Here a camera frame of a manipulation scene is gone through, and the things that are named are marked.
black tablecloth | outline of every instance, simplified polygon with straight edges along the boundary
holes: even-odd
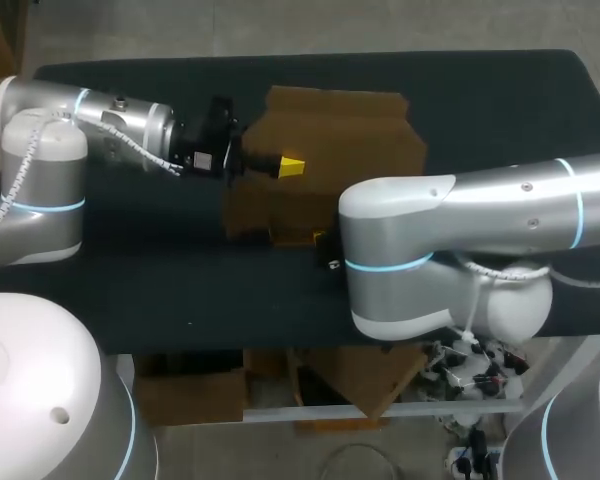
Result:
[[[227,95],[246,124],[263,112],[271,85],[400,92],[429,146],[427,174],[600,151],[600,97],[567,51],[107,61],[36,76],[167,103],[185,116]],[[0,269],[0,291],[59,303],[108,353],[368,342],[311,249],[226,242],[223,187],[91,162],[80,254]],[[562,273],[600,279],[600,248],[548,258]],[[600,290],[554,287],[541,334],[599,334]]]

silver robot arm segment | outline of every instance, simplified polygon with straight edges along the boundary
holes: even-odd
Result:
[[[123,142],[93,123],[124,132],[153,155],[168,159],[176,127],[168,105],[123,98],[88,88],[11,77],[0,84],[0,136],[15,114],[30,108],[65,111],[87,136],[89,153],[110,161],[143,162]]]
[[[523,256],[600,245],[600,154],[369,180],[346,190],[339,209],[356,325],[375,338],[411,338],[487,315],[474,302],[489,279],[435,252]],[[538,294],[548,305],[525,336],[537,332],[550,308],[549,280],[537,283],[527,286],[536,293],[548,288]]]
[[[169,158],[171,108],[17,77],[0,85],[0,266],[62,260],[82,241],[87,153],[157,165]]]

cable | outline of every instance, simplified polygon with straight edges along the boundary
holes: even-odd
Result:
[[[551,278],[564,283],[565,285],[569,285],[571,287],[579,287],[579,288],[600,288],[600,282],[590,282],[588,280],[577,280],[575,278],[567,277],[560,272],[556,272],[553,268],[550,272]]]
[[[13,185],[9,189],[9,193],[2,200],[0,204],[0,224],[6,217],[11,207],[13,207],[13,202],[18,195],[18,192],[22,188],[22,184],[24,183],[24,179],[27,176],[27,172],[31,167],[31,162],[33,161],[33,157],[36,155],[38,151],[38,146],[40,145],[40,136],[42,135],[42,131],[44,127],[51,121],[55,120],[56,114],[46,113],[40,119],[40,122],[37,123],[33,130],[31,131],[31,136],[29,137],[29,143],[27,145],[27,150],[25,152],[24,157],[22,158],[22,163],[20,164],[20,168],[18,169],[18,173],[16,174],[16,178],[13,181]]]
[[[146,158],[150,162],[158,165],[160,168],[163,168],[167,172],[169,172],[169,173],[171,173],[171,174],[173,174],[173,175],[175,175],[177,177],[180,176],[180,171],[183,168],[181,165],[177,165],[175,163],[167,162],[166,160],[163,160],[162,158],[155,156],[153,153],[151,153],[148,150],[142,148],[131,137],[129,137],[128,135],[122,133],[120,130],[118,130],[113,125],[101,122],[99,120],[93,120],[91,118],[87,118],[87,117],[84,117],[82,115],[78,115],[78,116],[76,116],[76,118],[78,120],[80,120],[81,122],[84,122],[86,124],[92,125],[92,126],[94,126],[96,128],[99,128],[102,131],[105,131],[105,132],[109,133],[110,135],[112,135],[112,136],[116,137],[117,139],[119,139],[122,143],[126,144],[128,147],[130,147],[133,151],[135,151],[141,157]]]
[[[477,273],[479,275],[484,275],[485,277],[493,278],[494,280],[508,280],[510,282],[526,282],[529,280],[535,280],[536,278],[541,278],[549,275],[551,268],[546,265],[544,267],[540,267],[537,270],[533,270],[527,273],[505,273],[502,270],[494,270],[493,268],[488,268],[483,265],[478,265],[473,260],[470,260],[465,255],[456,253],[456,258],[458,261],[468,270],[471,270],[473,273]]]
[[[375,452],[376,454],[378,454],[385,461],[385,463],[387,465],[389,465],[389,467],[391,468],[391,478],[393,480],[397,480],[399,478],[397,465],[395,463],[393,463],[382,450],[380,450],[377,447],[374,447],[373,445],[368,445],[366,443],[349,443],[347,445],[343,445],[339,448],[336,448],[333,452],[331,452],[329,454],[327,459],[324,461],[322,469],[320,470],[320,474],[318,475],[318,480],[325,480],[327,478],[327,474],[330,471],[332,462],[336,458],[338,458],[340,455],[342,455],[345,451],[347,451],[353,447],[366,448],[366,449],[369,449],[369,450]]]

floor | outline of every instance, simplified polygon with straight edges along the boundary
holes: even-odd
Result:
[[[130,57],[565,48],[600,92],[600,0],[42,0],[27,38],[25,74]],[[405,479],[441,479],[450,440],[429,418],[356,434],[297,435],[289,424],[159,433],[163,480],[317,480],[348,443],[382,449]],[[360,451],[324,478],[392,478],[378,462]]]

brown cardboard flap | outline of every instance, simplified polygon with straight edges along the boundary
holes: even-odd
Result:
[[[427,361],[416,346],[311,348],[299,357],[371,419],[389,408]]]
[[[400,94],[273,87],[267,104],[243,147],[305,162],[303,175],[251,177],[268,191],[333,196],[370,178],[422,173],[425,145]]]
[[[244,371],[137,377],[134,395],[152,426],[240,422],[247,399]]]
[[[333,224],[340,194],[377,177],[421,175],[426,146],[405,119],[397,93],[273,87],[267,110],[244,133],[250,154],[305,162],[304,174],[250,174],[227,192],[230,238],[268,229],[276,244],[311,244]]]
[[[270,112],[302,112],[340,117],[404,119],[407,101],[399,93],[351,92],[273,86],[267,94]]]

